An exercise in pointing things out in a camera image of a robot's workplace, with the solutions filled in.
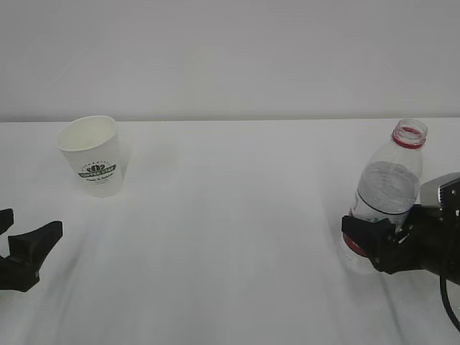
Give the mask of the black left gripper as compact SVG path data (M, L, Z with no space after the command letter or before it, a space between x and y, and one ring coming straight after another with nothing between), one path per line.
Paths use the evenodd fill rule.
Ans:
M13 224L13 209L0 210L0 234ZM9 236L9 255L1 257L1 290L27 292L33 288L39 282L39 267L62 236L62 221L52 221L34 231Z

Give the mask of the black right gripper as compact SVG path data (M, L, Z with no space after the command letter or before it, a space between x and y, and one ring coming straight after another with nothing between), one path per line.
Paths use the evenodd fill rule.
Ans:
M343 216L341 232L347 247L380 272L426 270L459 284L457 210L416 205L397 233L388 218L368 222Z

